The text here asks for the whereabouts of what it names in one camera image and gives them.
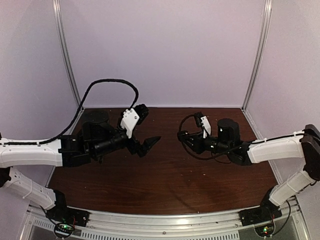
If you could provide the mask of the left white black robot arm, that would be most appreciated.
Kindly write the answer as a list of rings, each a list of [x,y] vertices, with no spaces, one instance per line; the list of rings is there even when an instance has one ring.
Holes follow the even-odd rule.
[[[89,164],[92,160],[101,162],[104,155],[121,149],[128,149],[132,155],[144,157],[161,139],[160,136],[154,136],[140,143],[135,138],[135,127],[147,115],[147,110],[139,113],[135,108],[127,109],[119,119],[119,124],[113,127],[106,111],[95,110],[83,115],[81,129],[75,135],[62,135],[55,140],[36,142],[15,142],[1,138],[0,186],[12,189],[23,199],[38,204],[50,220],[80,225],[87,218],[87,213],[76,213],[67,206],[61,191],[39,185],[19,172],[16,166],[74,168]]]

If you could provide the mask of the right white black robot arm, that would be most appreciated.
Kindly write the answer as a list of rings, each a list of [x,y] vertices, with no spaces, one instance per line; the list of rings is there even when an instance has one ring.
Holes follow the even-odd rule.
[[[186,152],[196,159],[208,151],[211,153],[210,160],[227,156],[231,163],[240,166],[291,158],[304,160],[304,166],[300,170],[267,191],[258,207],[239,212],[243,226],[281,217],[282,204],[320,180],[320,132],[313,124],[289,135],[243,141],[239,124],[230,118],[218,120],[217,136],[212,136],[211,125],[206,116],[198,112],[192,117],[201,131],[188,133],[180,127],[177,138]]]

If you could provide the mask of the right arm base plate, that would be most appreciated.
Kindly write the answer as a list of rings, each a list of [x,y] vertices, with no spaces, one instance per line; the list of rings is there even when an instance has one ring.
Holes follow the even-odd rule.
[[[276,218],[280,218],[282,215],[282,212],[278,209],[270,211],[263,207],[244,209],[239,212],[239,218],[243,227],[271,222]]]

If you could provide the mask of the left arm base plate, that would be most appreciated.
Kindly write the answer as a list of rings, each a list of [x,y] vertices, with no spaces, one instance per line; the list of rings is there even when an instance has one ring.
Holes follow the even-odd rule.
[[[77,227],[86,227],[90,213],[85,210],[68,208],[66,211],[50,209],[46,211],[46,215],[56,222],[67,223]]]

